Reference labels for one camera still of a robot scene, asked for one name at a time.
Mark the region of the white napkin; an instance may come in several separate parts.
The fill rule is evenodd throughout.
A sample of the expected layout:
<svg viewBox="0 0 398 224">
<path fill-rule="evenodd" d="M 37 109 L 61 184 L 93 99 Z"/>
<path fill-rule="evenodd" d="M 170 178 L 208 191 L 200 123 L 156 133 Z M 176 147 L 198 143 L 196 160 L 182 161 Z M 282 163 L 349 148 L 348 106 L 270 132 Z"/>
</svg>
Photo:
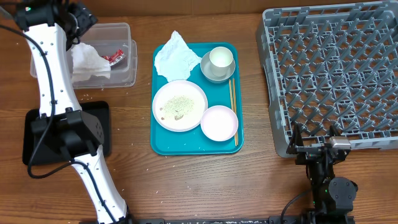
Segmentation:
<svg viewBox="0 0 398 224">
<path fill-rule="evenodd" d="M 81 42 L 71 49 L 73 61 L 72 82 L 82 82 L 91 76 L 110 79 L 111 66 L 109 61 L 99 56 L 96 49 Z"/>
<path fill-rule="evenodd" d="M 191 71 L 201 60 L 202 58 L 188 47 L 182 36 L 175 30 L 167 43 L 156 53 L 154 65 L 159 76 L 172 82 L 187 80 Z"/>
</svg>

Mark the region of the red snack wrapper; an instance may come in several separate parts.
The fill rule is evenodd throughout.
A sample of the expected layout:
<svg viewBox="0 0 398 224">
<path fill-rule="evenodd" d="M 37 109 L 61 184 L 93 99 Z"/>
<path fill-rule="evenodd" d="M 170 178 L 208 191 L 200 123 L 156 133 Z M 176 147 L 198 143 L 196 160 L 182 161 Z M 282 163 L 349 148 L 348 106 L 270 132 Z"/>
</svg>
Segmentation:
<svg viewBox="0 0 398 224">
<path fill-rule="evenodd" d="M 110 56 L 103 56 L 104 59 L 106 59 L 109 62 L 109 65 L 112 67 L 122 61 L 125 58 L 125 53 L 119 49 L 117 50 L 114 54 Z"/>
</svg>

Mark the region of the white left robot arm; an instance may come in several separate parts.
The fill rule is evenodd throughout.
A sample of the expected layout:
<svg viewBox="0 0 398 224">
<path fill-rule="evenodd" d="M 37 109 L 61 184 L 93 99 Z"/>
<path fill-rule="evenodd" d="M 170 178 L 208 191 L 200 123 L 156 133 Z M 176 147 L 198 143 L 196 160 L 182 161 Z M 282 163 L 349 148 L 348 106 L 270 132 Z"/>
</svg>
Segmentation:
<svg viewBox="0 0 398 224">
<path fill-rule="evenodd" d="M 75 95 L 66 52 L 80 41 L 97 18 L 82 3 L 23 1 L 14 20 L 30 47 L 40 91 L 39 116 L 31 123 L 36 139 L 27 163 L 32 172 L 41 149 L 62 156 L 82 179 L 95 206 L 98 223 L 132 223 L 127 203 L 107 168 L 100 120 L 83 111 Z"/>
</svg>

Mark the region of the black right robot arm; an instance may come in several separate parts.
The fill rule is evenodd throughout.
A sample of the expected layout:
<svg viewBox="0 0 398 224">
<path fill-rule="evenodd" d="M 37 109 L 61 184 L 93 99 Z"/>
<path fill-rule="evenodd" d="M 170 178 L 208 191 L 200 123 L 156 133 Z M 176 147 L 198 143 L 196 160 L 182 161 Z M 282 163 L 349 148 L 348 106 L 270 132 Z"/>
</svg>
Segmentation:
<svg viewBox="0 0 398 224">
<path fill-rule="evenodd" d="M 335 126 L 329 130 L 329 141 L 321 146 L 303 144 L 300 127 L 294 124 L 292 139 L 286 153 L 296 155 L 295 163 L 304 165 L 310 189 L 293 198 L 280 214 L 281 223 L 354 223 L 348 213 L 353 210 L 358 185 L 345 177 L 337 177 L 333 166 L 343 162 L 351 152 L 349 139 Z M 288 207 L 306 194 L 312 194 L 313 208 L 306 209 L 297 218 L 285 218 Z"/>
</svg>

